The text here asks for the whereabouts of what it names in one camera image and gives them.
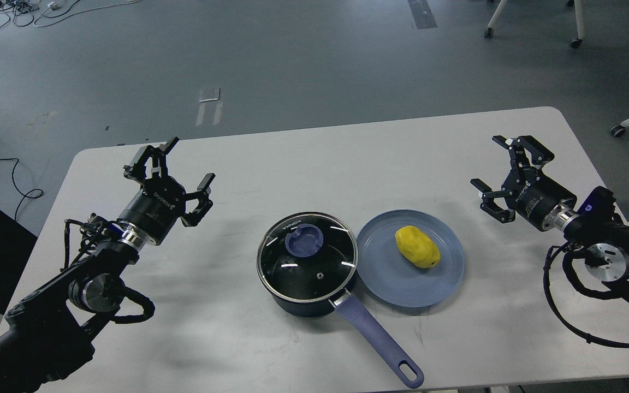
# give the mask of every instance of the yellow potato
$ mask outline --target yellow potato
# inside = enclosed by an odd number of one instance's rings
[[[397,249],[420,268],[434,267],[441,260],[441,252],[436,243],[421,229],[408,225],[395,232]]]

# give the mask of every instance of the chair caster wheel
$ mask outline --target chair caster wheel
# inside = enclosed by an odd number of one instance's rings
[[[616,125],[616,127],[611,128],[611,136],[614,138],[619,138],[625,134],[625,127],[621,125]]]

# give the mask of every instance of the blue plate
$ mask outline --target blue plate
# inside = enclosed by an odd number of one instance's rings
[[[421,269],[397,249],[395,232],[414,225],[437,244],[440,262]],[[425,212],[396,210],[369,221],[357,238],[359,261],[356,271],[372,293],[402,307],[426,307],[445,299],[460,284],[465,255],[458,237],[443,221]]]

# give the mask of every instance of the white cable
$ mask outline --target white cable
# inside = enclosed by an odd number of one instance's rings
[[[67,19],[69,19],[69,18],[71,18],[71,17],[73,17],[75,15],[80,15],[80,14],[88,13],[88,12],[95,11],[95,10],[103,10],[105,8],[121,7],[122,5],[132,5],[132,4],[139,3],[139,2],[142,2],[142,0],[128,0],[127,3],[118,3],[118,4],[106,5],[105,7],[91,8],[89,10],[83,10],[83,11],[79,11],[78,13],[73,13],[71,15],[67,15],[67,16],[63,17],[62,19],[58,20],[57,22],[50,23],[49,25],[42,25],[42,26],[36,25],[35,23],[38,22],[38,20],[40,20],[40,18],[42,18],[43,15],[45,15],[47,10],[50,9],[50,8],[45,8],[43,13],[37,19],[35,19],[33,21],[33,25],[35,27],[50,27],[52,25],[57,25],[58,23],[62,22],[63,20],[67,20]]]

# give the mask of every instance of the handle hole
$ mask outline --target handle hole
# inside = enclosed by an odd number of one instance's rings
[[[409,367],[409,363],[407,363],[406,361],[402,361],[399,368],[400,371],[402,371],[402,374],[404,374],[404,376],[407,377],[409,380],[417,380],[417,378],[419,378],[417,373],[414,373],[414,370]]]

